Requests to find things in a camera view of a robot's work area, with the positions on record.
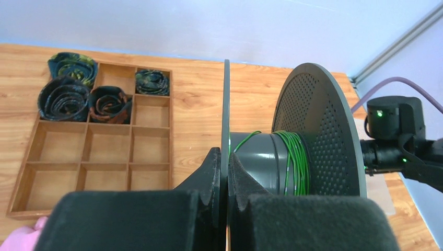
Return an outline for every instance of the black foam pad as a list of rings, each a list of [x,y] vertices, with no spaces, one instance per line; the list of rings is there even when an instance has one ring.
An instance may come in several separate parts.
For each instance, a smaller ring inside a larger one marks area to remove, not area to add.
[[[74,192],[56,206],[35,250],[208,250],[214,236],[205,211],[197,191]]]
[[[246,211],[249,250],[400,250],[384,213],[368,199],[251,195]]]

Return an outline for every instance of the rolled necktie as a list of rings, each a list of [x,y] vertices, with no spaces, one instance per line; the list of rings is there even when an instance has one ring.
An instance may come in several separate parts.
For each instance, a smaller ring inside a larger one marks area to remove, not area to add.
[[[140,70],[135,73],[137,93],[169,96],[169,79],[161,71]]]
[[[93,89],[88,100],[93,122],[128,124],[131,119],[132,100],[115,86],[100,86]]]
[[[60,52],[48,60],[52,78],[71,76],[92,89],[97,77],[97,63],[90,57],[71,52]]]
[[[88,118],[89,88],[79,80],[60,76],[40,92],[37,106],[40,117],[50,121],[85,122]]]

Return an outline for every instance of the white wall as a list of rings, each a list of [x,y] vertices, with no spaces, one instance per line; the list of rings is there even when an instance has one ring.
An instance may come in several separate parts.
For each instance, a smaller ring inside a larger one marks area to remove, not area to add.
[[[352,75],[439,0],[0,0],[0,42]]]
[[[397,55],[377,69],[357,86],[359,96],[374,85],[391,76],[408,78],[428,91],[443,104],[443,19],[412,41]],[[392,83],[383,87],[373,97],[402,95],[422,100],[426,135],[429,139],[443,138],[443,114],[414,89]],[[427,223],[440,248],[443,248],[443,193],[413,180],[403,179],[415,204]]]

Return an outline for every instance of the dark gray spool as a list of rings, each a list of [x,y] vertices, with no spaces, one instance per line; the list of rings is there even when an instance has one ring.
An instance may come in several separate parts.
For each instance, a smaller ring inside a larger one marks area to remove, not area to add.
[[[272,131],[279,130],[297,132],[305,142],[310,159],[310,194],[367,196],[362,150],[351,109],[326,69],[306,63],[290,73],[274,114]],[[248,135],[232,132],[231,151]],[[278,136],[254,135],[237,155],[245,170],[263,187],[273,194],[283,194],[287,149]],[[292,170],[290,167],[288,194],[294,192]]]

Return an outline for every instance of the pink object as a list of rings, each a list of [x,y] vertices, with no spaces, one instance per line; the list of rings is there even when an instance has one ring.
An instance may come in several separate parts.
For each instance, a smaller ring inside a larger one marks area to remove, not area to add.
[[[14,230],[0,246],[0,251],[33,251],[48,217],[37,220],[34,228],[23,226]]]

